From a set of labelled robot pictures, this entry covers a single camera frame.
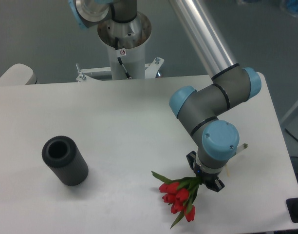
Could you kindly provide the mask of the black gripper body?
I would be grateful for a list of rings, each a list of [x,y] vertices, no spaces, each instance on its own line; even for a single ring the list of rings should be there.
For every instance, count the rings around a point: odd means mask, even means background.
[[[223,185],[223,182],[219,179],[222,169],[223,167],[214,169],[205,166],[201,162],[194,162],[194,172],[197,176],[203,178],[205,185]]]

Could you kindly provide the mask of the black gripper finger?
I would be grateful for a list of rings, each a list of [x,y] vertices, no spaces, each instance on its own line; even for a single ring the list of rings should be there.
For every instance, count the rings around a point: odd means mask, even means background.
[[[188,164],[193,172],[195,172],[195,159],[196,159],[196,152],[191,151],[186,155]]]
[[[205,181],[204,184],[208,189],[217,193],[224,188],[224,183],[218,178],[211,181]]]

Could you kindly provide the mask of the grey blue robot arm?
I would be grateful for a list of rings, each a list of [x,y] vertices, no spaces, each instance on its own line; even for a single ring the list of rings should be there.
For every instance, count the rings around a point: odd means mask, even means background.
[[[224,184],[219,173],[236,154],[239,133],[218,116],[248,101],[261,90],[261,78],[252,68],[242,68],[233,58],[202,0],[172,0],[174,12],[211,77],[200,91],[192,86],[177,90],[169,106],[198,150],[187,155],[197,177],[210,190]],[[97,27],[106,45],[112,79],[154,77],[160,59],[145,66],[145,44],[151,35],[149,19],[135,0],[71,0],[70,9],[81,28]]]

